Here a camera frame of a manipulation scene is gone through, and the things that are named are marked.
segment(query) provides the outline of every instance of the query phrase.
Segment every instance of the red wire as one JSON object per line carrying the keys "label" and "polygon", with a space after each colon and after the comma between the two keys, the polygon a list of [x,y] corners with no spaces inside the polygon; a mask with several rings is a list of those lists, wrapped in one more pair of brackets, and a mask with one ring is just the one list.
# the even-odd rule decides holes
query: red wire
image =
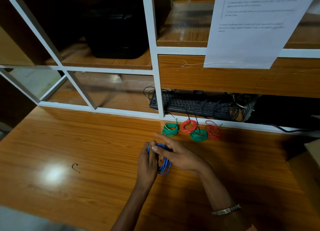
{"label": "red wire", "polygon": [[211,120],[206,120],[205,123],[207,124],[205,129],[208,133],[208,137],[212,140],[220,141],[220,138],[221,138],[220,127]]}
{"label": "red wire", "polygon": [[[189,123],[192,123],[192,127],[189,128],[189,129],[186,129],[186,125],[188,125]],[[182,123],[182,125],[181,125],[181,130],[182,130],[183,132],[185,132],[185,133],[192,133],[192,132],[194,132],[194,131],[197,129],[197,126],[198,126],[198,124],[197,124],[196,121],[188,119],[188,120],[185,120],[185,121]]]}

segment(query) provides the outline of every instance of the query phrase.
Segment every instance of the green wire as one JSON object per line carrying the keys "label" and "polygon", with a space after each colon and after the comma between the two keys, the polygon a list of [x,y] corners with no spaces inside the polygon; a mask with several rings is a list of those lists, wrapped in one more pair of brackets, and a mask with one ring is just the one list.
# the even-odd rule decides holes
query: green wire
{"label": "green wire", "polygon": [[195,142],[202,142],[208,138],[208,133],[206,130],[195,130],[194,132],[190,133],[190,137]]}
{"label": "green wire", "polygon": [[176,120],[176,123],[165,124],[162,130],[162,135],[167,135],[168,137],[174,137],[175,135],[178,134],[178,132],[180,132],[178,128],[178,119],[175,119],[175,120]]}

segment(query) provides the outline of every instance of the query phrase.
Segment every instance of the metal watch band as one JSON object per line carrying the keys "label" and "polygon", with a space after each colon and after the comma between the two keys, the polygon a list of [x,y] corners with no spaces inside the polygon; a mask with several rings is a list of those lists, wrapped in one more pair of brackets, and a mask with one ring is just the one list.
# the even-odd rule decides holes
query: metal watch band
{"label": "metal watch band", "polygon": [[239,210],[239,209],[240,209],[240,205],[237,204],[237,205],[235,205],[233,207],[230,207],[230,208],[227,208],[227,209],[224,209],[224,210],[220,210],[220,211],[217,211],[217,212],[212,212],[211,214],[214,215],[214,216],[220,216],[220,215],[223,215],[223,214],[231,213],[231,212]]}

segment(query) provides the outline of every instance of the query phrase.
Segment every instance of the table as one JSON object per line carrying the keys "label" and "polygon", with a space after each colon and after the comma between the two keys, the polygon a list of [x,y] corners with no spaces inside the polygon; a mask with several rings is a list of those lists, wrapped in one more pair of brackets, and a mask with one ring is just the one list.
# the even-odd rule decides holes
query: table
{"label": "table", "polygon": [[[142,145],[165,122],[36,107],[0,142],[0,205],[86,230],[109,230],[135,184]],[[222,129],[221,141],[183,141],[213,166],[258,230],[319,230],[282,142],[292,135]],[[214,230],[196,176],[159,175],[136,230]]]}

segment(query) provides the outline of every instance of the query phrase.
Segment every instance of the blue wire coil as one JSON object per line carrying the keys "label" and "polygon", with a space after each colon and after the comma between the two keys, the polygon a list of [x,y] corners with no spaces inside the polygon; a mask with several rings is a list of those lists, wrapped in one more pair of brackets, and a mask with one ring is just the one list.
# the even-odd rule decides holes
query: blue wire coil
{"label": "blue wire coil", "polygon": [[[162,148],[168,150],[168,151],[170,150],[166,145],[164,145],[162,143],[157,143],[157,145],[159,147],[162,147]],[[163,164],[158,167],[158,173],[160,175],[165,175],[165,174],[167,174],[169,172],[170,168],[171,168],[171,162],[165,157],[164,160],[163,160]]]}

